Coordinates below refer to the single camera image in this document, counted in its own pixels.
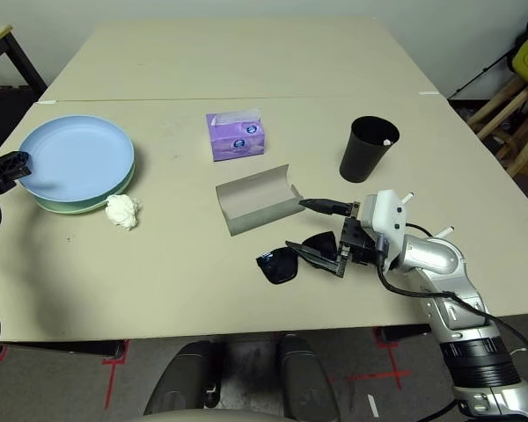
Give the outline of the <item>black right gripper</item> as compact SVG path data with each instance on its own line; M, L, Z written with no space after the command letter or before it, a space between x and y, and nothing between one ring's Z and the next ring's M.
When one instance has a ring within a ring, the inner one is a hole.
M340 202L329 199L303 199L298 204L324 215L356 216L359 202ZM286 241L285 245L309 264L343 278L346 265L353 262L362 265L377 263L376 242L366 233L359 220L347 217L342 225L338 252L335 258L325 257L319 250L303 244Z

